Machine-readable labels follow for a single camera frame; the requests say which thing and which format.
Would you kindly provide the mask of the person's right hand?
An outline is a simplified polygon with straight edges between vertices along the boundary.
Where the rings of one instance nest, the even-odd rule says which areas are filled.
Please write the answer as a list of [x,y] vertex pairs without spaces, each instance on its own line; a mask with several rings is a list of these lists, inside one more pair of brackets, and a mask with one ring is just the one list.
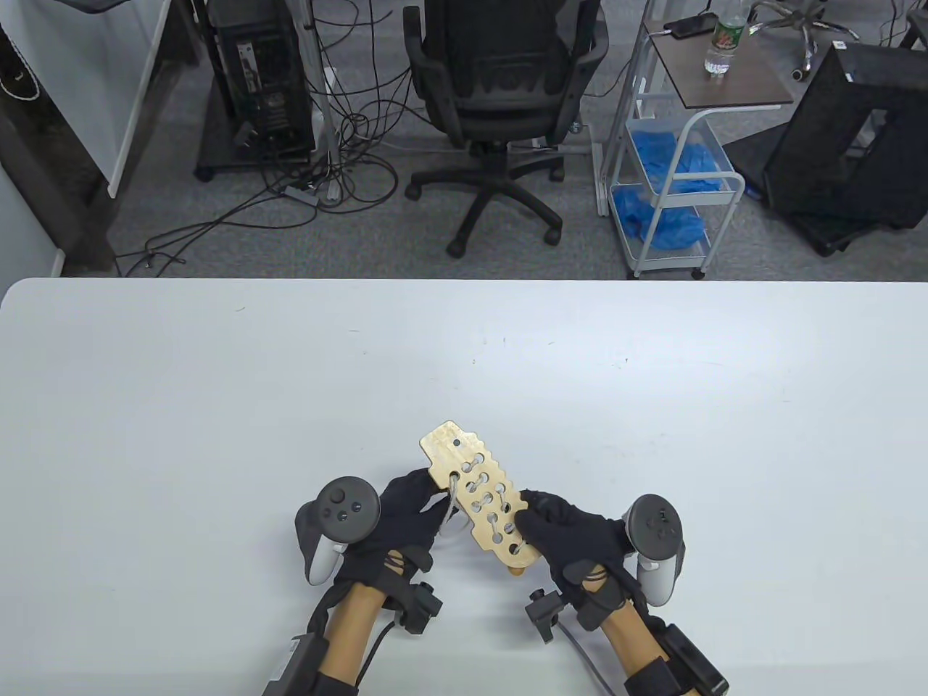
[[627,600],[642,599],[639,582],[624,567],[632,547],[623,521],[547,492],[524,489],[521,499],[526,507],[515,513],[515,527],[547,561],[584,630],[599,629]]

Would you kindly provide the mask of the person's left hand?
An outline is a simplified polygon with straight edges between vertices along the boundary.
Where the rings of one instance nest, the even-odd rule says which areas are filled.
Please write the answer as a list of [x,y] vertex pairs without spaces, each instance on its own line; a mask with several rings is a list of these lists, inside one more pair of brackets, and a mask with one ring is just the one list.
[[380,496],[380,520],[366,538],[348,546],[335,583],[378,590],[386,596],[385,608],[411,612],[413,577],[431,570],[431,550],[450,508],[448,494],[431,501],[438,493],[427,468],[393,478]]

